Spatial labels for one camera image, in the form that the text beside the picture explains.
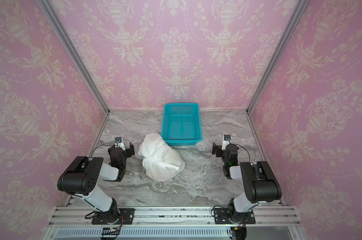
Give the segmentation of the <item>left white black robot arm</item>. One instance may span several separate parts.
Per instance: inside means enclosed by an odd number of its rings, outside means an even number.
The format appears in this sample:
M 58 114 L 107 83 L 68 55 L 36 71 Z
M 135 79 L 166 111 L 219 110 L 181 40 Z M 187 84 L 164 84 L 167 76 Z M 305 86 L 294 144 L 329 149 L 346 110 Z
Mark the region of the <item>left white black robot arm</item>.
M 126 148 L 122 138 L 108 149 L 110 163 L 104 158 L 77 156 L 59 177 L 57 189 L 73 195 L 93 207 L 85 216 L 93 225 L 131 225 L 135 209 L 120 209 L 117 201 L 107 195 L 97 184 L 99 179 L 106 182 L 121 182 L 126 173 L 127 159 L 135 155 L 134 145 Z

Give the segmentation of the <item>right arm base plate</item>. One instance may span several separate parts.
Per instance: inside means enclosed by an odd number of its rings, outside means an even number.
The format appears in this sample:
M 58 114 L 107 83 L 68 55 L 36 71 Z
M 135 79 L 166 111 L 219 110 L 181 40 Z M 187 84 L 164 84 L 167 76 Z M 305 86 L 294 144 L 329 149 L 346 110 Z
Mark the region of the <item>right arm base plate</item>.
M 256 223 L 253 211 L 246 213 L 237 213 L 236 211 L 229 210 L 228 208 L 213 208 L 211 210 L 211 215 L 214 217 L 215 223 L 221 225 L 251 225 Z

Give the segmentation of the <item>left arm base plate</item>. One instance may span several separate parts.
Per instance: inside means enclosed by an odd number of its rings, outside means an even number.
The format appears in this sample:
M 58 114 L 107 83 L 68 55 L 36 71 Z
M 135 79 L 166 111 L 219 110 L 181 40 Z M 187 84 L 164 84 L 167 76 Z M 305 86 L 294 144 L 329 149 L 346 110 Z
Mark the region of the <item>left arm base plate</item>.
M 115 212 L 94 212 L 93 225 L 131 225 L 134 219 L 135 209 L 122 208 Z

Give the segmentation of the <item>white plastic bag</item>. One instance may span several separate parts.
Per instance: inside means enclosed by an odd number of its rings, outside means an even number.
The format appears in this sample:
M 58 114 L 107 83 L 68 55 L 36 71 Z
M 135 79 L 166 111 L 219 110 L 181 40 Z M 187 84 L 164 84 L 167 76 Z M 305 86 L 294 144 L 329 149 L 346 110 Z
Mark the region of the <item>white plastic bag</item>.
M 154 181 L 169 181 L 185 169 L 180 154 L 171 148 L 159 134 L 148 134 L 139 146 L 146 175 Z

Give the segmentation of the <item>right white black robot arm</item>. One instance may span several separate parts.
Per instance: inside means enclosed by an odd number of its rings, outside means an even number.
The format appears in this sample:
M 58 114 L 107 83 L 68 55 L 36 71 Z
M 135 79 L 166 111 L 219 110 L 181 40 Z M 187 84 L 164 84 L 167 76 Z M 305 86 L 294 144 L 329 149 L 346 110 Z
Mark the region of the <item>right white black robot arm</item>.
M 239 145 L 224 141 L 221 146 L 213 143 L 212 154 L 221 158 L 224 176 L 229 180 L 241 180 L 243 192 L 230 200 L 227 213 L 217 222 L 226 219 L 234 224 L 254 224 L 253 209 L 262 203 L 278 201 L 282 189 L 267 161 L 239 162 Z

